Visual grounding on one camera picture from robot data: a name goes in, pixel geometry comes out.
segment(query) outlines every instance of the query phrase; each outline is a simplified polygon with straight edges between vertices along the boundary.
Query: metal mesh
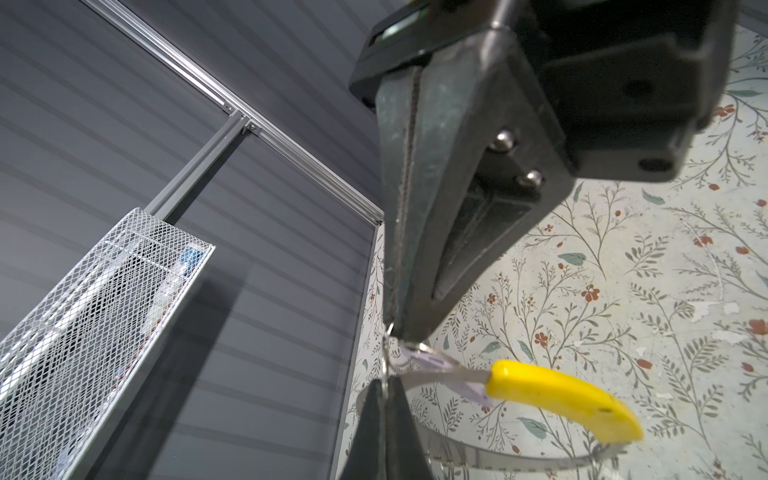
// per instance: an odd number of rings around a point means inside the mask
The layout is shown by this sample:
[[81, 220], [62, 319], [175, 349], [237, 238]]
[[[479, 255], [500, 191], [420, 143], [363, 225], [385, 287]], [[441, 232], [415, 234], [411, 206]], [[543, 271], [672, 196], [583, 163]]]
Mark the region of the metal mesh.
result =
[[63, 478], [215, 247], [132, 210], [0, 344], [0, 478]]

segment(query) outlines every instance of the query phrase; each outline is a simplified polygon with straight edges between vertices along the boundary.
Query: metal bolt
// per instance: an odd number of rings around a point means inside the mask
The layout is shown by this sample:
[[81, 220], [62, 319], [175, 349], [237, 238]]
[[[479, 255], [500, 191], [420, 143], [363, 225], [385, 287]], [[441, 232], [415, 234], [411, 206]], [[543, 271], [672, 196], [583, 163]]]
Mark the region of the metal bolt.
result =
[[515, 138], [512, 137], [512, 132], [506, 128], [502, 128], [502, 130], [496, 134], [496, 138], [494, 138], [491, 144], [488, 145], [488, 148], [491, 151], [505, 154], [509, 152], [514, 146]]
[[544, 177], [538, 170], [531, 170], [524, 177], [517, 177], [516, 180], [523, 187], [539, 188], [544, 181]]

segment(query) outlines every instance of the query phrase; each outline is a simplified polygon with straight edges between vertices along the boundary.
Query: screw hole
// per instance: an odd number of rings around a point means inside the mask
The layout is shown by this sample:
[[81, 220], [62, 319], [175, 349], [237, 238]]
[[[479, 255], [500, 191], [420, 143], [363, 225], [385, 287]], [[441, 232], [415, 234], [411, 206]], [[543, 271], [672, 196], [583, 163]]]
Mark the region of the screw hole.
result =
[[654, 84], [648, 80], [629, 80], [624, 86], [624, 94], [632, 100], [644, 100], [654, 92]]
[[641, 170], [654, 174], [672, 170], [672, 162], [666, 158], [643, 158], [637, 164]]

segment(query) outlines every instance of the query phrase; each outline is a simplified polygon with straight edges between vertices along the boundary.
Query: floral tablecloth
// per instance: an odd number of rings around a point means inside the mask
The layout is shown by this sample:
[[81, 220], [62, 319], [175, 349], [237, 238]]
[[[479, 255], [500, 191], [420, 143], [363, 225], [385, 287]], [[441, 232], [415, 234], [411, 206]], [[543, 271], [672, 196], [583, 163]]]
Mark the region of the floral tablecloth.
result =
[[[678, 180], [577, 182], [430, 336], [467, 366], [509, 358], [585, 379], [643, 424], [646, 439], [617, 469], [517, 478], [768, 478], [767, 51], [768, 40], [738, 28], [726, 93]], [[382, 234], [353, 398], [380, 371]], [[430, 428], [500, 452], [580, 455], [594, 444], [559, 416], [509, 402], [481, 407], [442, 385], [410, 402]], [[343, 421], [339, 472], [354, 405]]]

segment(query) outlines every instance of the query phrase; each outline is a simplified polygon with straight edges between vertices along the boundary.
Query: yellow plastic grip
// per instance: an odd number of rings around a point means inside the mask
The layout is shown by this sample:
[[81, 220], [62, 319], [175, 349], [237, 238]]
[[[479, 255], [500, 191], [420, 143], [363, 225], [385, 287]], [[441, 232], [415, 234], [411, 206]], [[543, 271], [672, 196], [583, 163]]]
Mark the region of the yellow plastic grip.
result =
[[493, 364], [488, 394], [564, 416], [586, 427], [603, 443], [635, 442], [643, 429], [629, 408], [611, 394], [581, 380], [526, 363]]

